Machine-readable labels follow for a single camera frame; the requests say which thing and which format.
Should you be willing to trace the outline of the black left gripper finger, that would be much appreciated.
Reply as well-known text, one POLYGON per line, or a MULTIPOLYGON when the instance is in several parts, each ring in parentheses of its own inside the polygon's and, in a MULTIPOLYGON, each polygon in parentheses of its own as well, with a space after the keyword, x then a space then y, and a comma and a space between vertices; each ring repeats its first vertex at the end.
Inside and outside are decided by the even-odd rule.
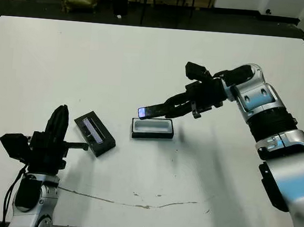
POLYGON ((68 106, 62 105, 59 111, 58 136, 57 141, 62 142, 66 135, 69 124, 68 106))
POLYGON ((61 105, 57 107, 52 113, 51 117, 48 120, 48 123, 45 128, 45 133, 50 134, 53 140, 60 141, 60 123, 61 123, 61 114, 64 110, 64 106, 61 105))

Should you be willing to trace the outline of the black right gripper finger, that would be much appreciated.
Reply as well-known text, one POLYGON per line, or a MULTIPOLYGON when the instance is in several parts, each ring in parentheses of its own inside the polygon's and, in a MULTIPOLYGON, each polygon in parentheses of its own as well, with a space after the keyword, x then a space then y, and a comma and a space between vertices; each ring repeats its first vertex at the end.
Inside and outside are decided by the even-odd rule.
POLYGON ((191 111, 191 103, 189 95, 186 92, 176 94, 168 98, 164 104, 169 110, 191 111))
POLYGON ((191 102, 188 101, 181 105, 171 105, 168 109, 168 112, 165 115, 165 118, 176 118, 184 116, 192 111, 191 102))

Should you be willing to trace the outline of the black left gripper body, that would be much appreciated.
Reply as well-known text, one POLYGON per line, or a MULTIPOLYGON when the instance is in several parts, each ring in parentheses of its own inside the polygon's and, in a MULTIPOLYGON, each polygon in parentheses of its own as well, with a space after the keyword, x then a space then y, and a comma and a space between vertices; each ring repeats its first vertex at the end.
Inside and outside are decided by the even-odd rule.
POLYGON ((31 153, 28 160, 28 171, 36 174, 58 174, 65 169, 69 149, 88 150, 87 143, 71 143, 53 137, 51 133, 34 131, 30 141, 31 153))

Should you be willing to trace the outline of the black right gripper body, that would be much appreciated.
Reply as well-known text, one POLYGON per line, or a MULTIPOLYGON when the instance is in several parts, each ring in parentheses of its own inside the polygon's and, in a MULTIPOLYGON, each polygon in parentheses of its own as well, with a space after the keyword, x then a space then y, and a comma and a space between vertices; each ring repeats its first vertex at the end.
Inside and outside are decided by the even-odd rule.
POLYGON ((200 118, 201 113, 214 107, 221 107, 226 100, 226 92, 220 78, 206 81, 196 81, 185 86, 188 100, 194 118, 200 118))

